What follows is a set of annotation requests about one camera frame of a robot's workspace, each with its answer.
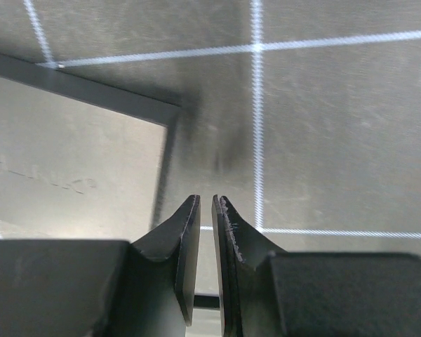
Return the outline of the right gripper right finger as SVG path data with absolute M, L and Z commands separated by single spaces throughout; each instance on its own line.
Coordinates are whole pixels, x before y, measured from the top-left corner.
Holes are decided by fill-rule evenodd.
M 421 257 L 289 252 L 214 196 L 223 336 L 421 336 Z

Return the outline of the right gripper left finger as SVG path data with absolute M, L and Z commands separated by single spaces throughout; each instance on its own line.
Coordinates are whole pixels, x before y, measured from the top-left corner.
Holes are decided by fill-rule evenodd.
M 135 242 L 0 240 L 0 336 L 183 336 L 200 198 Z

